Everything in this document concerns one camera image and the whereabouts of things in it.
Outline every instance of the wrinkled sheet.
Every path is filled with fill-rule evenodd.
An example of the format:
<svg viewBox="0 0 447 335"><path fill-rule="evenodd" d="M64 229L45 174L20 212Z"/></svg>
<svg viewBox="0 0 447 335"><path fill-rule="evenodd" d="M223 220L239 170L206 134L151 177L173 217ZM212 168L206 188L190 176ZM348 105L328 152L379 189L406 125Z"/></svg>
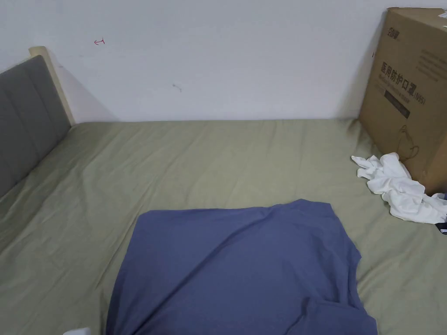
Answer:
<svg viewBox="0 0 447 335"><path fill-rule="evenodd" d="M362 255L380 334L444 334L447 240L402 221L350 157L380 153L358 121L86 123L0 200L2 334L105 329L136 218L152 209L328 202Z"/></svg>
<svg viewBox="0 0 447 335"><path fill-rule="evenodd" d="M300 199L140 215L106 335L377 335L360 253L331 205Z"/></svg>

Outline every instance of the black printed logo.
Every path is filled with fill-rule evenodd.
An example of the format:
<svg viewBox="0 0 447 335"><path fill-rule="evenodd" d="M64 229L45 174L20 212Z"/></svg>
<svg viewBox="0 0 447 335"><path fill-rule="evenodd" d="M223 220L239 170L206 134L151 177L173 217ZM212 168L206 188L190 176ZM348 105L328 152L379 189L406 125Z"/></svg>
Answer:
<svg viewBox="0 0 447 335"><path fill-rule="evenodd" d="M397 36L399 36L399 31L395 30L393 27L391 27L390 29L388 29L388 36L391 37L392 39L396 39Z"/></svg>

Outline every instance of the box flap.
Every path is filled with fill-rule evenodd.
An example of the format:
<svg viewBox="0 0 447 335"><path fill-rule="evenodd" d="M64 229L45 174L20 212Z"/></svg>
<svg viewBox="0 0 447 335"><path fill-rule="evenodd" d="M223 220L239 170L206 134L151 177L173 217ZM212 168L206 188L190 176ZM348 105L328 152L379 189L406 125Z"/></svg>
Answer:
<svg viewBox="0 0 447 335"><path fill-rule="evenodd" d="M441 29L447 34L447 9L442 8L389 8L390 12L418 21L434 28Z"/></svg>

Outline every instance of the wooden bed frame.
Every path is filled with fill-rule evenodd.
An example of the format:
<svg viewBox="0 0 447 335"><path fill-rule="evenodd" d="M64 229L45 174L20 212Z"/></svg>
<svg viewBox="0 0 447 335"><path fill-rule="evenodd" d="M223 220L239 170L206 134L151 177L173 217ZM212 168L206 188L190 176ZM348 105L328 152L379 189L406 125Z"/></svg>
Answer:
<svg viewBox="0 0 447 335"><path fill-rule="evenodd" d="M53 79L57 93L59 94L60 100L62 101L62 105L63 105L63 108L65 109L65 113L67 114L68 120L70 121L71 125L74 125L75 119L73 118L73 114L70 109L70 106L68 105L67 98L65 97L65 94L63 92L62 85L60 84L59 78L57 77L55 67L53 66L53 63L51 62L51 58L50 58L50 54L48 53L48 49L44 46L32 46L28 50L30 52L31 58L40 55L45 60L46 66L48 67L48 70L50 71L51 78Z"/></svg>

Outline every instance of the white cloth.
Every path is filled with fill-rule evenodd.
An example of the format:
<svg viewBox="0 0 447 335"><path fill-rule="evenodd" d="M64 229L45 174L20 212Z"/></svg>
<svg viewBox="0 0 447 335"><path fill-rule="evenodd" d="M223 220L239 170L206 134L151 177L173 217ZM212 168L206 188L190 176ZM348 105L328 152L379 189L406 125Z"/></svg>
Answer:
<svg viewBox="0 0 447 335"><path fill-rule="evenodd" d="M437 193L429 197L425 187L412 180L406 167L399 162L395 152L383 155L380 160L375 156L369 159L351 156L361 168L357 177L369 179L368 188L390 204L390 213L406 221L422 223L445 222L447 200Z"/></svg>

